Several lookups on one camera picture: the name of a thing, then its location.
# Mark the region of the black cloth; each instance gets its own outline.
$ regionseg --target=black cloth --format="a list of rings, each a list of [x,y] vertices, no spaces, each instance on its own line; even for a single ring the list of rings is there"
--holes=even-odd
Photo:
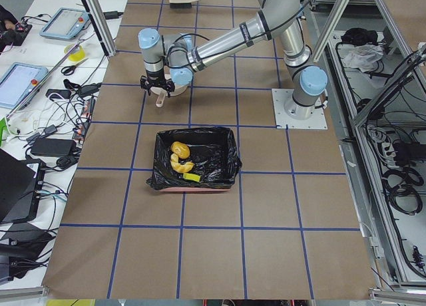
[[[2,5],[0,5],[0,31],[6,31],[5,20],[9,20],[13,24],[16,24],[18,22],[18,20],[16,20],[12,13],[10,13]]]

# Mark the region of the tablet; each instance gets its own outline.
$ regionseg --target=tablet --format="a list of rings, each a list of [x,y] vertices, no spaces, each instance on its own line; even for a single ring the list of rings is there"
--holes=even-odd
[[[47,73],[45,67],[13,63],[0,78],[0,106],[14,108]]]
[[[69,40],[79,34],[89,22],[84,10],[60,8],[41,29],[40,36],[51,39]]]

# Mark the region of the black bag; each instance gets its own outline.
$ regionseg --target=black bag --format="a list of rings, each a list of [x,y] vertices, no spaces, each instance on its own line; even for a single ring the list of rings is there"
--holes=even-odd
[[[189,172],[201,176],[200,182],[184,180],[170,164],[173,142],[185,143],[195,164]],[[188,128],[158,132],[155,141],[152,176],[146,183],[155,190],[166,188],[229,189],[242,163],[238,157],[234,133],[229,128]]]
[[[347,30],[346,33],[341,36],[341,40],[344,43],[350,43],[356,47],[366,45],[368,43],[377,45],[377,32],[374,30],[368,31],[362,28],[352,28]]]

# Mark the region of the white plastic bag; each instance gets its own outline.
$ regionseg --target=white plastic bag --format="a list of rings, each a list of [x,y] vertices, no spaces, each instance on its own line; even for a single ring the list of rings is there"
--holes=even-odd
[[[383,56],[383,48],[379,45],[361,45],[355,47],[343,58],[346,68],[355,68],[361,72],[374,71],[377,61]]]

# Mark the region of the robotic arm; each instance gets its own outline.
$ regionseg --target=robotic arm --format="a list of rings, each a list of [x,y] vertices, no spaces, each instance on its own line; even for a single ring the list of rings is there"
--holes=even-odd
[[[255,17],[198,47],[192,46],[191,34],[160,36],[157,30],[143,29],[138,34],[146,69],[141,87],[148,93],[152,87],[158,87],[170,94],[174,84],[188,85],[194,73],[260,41],[279,37],[284,62],[295,84],[293,99],[285,105],[286,112],[299,120],[308,118],[325,90],[327,75],[310,63],[311,50],[303,41],[297,21],[303,9],[300,0],[258,2],[261,9]],[[165,65],[170,68],[171,80],[165,78]]]

